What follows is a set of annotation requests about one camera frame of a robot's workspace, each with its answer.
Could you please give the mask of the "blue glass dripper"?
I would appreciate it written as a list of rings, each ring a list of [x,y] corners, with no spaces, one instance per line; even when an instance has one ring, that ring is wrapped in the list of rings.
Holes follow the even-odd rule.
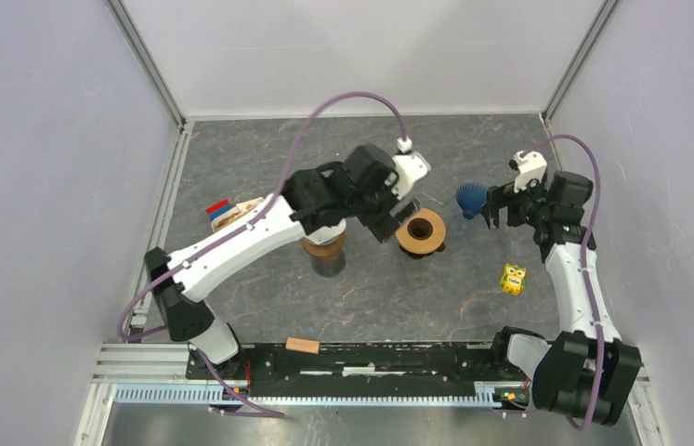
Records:
[[[486,186],[477,182],[464,183],[457,189],[455,199],[464,219],[472,220],[480,215],[487,202],[487,190]]]

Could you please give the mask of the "brown glass dripper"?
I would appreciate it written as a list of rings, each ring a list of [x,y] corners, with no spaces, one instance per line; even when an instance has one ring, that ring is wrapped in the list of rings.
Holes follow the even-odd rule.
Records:
[[[426,258],[426,257],[428,257],[428,256],[432,256],[432,255],[434,255],[435,253],[443,252],[443,251],[446,249],[446,245],[445,245],[445,244],[441,244],[441,245],[440,245],[438,248],[436,248],[435,250],[429,251],[429,252],[427,252],[427,253],[414,253],[414,252],[412,252],[412,251],[407,250],[406,248],[404,248],[404,247],[402,247],[402,246],[399,246],[399,248],[400,248],[401,251],[403,251],[404,254],[405,254],[406,256],[408,256],[409,258],[411,258],[411,259],[413,259],[413,260],[419,260],[419,259]]]

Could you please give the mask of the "white paper coffee filter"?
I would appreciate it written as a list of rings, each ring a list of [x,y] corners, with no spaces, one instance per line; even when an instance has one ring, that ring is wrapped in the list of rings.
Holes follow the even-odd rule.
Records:
[[[315,230],[308,238],[315,244],[328,244],[339,237],[346,230],[346,226],[347,221],[342,219],[334,226],[325,226]]]

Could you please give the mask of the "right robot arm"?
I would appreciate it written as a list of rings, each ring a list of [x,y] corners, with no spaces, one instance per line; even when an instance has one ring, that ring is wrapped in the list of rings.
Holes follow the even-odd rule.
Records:
[[[598,201],[598,178],[558,171],[551,180],[531,179],[519,189],[509,182],[491,186],[480,213],[489,228],[527,224],[555,287],[560,333],[552,343],[521,329],[502,331],[505,344],[489,355],[491,371],[512,379],[522,371],[531,380],[531,401],[543,411],[566,416],[584,429],[613,426],[643,362],[638,348],[622,342],[597,280],[596,241],[584,206]]]

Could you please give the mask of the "coffee filter box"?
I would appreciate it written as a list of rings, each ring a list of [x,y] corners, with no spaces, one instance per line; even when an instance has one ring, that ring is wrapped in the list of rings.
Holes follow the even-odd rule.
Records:
[[[264,201],[263,197],[257,197],[252,200],[240,202],[240,203],[231,203],[232,208],[223,214],[222,216],[216,218],[215,220],[211,221],[210,220],[210,226],[213,232],[218,232],[225,226],[229,225],[233,221],[239,219],[240,217],[244,216],[245,214],[250,213],[253,211],[255,208],[257,208],[262,202]]]

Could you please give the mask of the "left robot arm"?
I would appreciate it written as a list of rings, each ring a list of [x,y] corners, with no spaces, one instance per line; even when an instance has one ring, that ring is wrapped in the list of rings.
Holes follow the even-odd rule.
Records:
[[[344,161],[292,173],[279,192],[200,242],[172,253],[151,249],[144,265],[170,339],[195,346],[220,377],[237,376],[244,366],[242,346],[205,298],[286,244],[334,241],[349,218],[385,242],[418,211],[419,203],[408,196],[430,170],[417,151],[391,155],[373,144],[361,145]]]

